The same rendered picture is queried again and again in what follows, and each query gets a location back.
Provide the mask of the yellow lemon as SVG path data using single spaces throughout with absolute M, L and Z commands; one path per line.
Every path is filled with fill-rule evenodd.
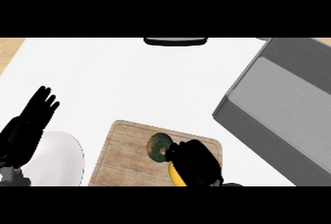
M 177 173 L 177 171 L 175 169 L 173 162 L 169 162 L 169 174 L 170 174 L 172 183 L 176 186 L 186 186 L 186 184 L 182 180 L 180 174 Z

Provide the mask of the green brown round fruit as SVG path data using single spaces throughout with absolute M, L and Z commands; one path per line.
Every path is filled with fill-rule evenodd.
M 149 158 L 157 162 L 166 161 L 166 152 L 173 144 L 172 137 L 164 133 L 157 133 L 151 136 L 146 146 Z

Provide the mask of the white rounded object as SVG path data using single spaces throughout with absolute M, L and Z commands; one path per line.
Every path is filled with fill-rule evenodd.
M 65 132 L 50 131 L 42 136 L 36 154 L 22 171 L 31 186 L 80 186 L 84 164 L 78 140 Z

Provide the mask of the wooden cutting board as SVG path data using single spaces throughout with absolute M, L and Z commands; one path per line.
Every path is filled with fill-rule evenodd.
M 223 147 L 217 140 L 117 120 L 111 125 L 89 186 L 173 186 L 169 164 L 154 162 L 148 156 L 148 141 L 157 133 L 167 134 L 176 143 L 200 140 L 219 163 L 223 162 Z

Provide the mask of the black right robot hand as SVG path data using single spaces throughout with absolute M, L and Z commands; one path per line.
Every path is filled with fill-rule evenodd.
M 173 163 L 186 186 L 223 184 L 219 161 L 200 140 L 173 143 L 166 152 L 166 160 Z

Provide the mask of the large grey open box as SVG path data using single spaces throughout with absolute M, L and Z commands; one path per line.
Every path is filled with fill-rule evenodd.
M 296 186 L 331 186 L 331 46 L 269 38 L 213 119 Z

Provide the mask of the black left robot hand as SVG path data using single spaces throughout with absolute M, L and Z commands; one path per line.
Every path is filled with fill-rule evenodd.
M 58 106 L 50 88 L 42 86 L 21 115 L 9 121 L 0 132 L 0 168 L 19 168 L 28 163 Z

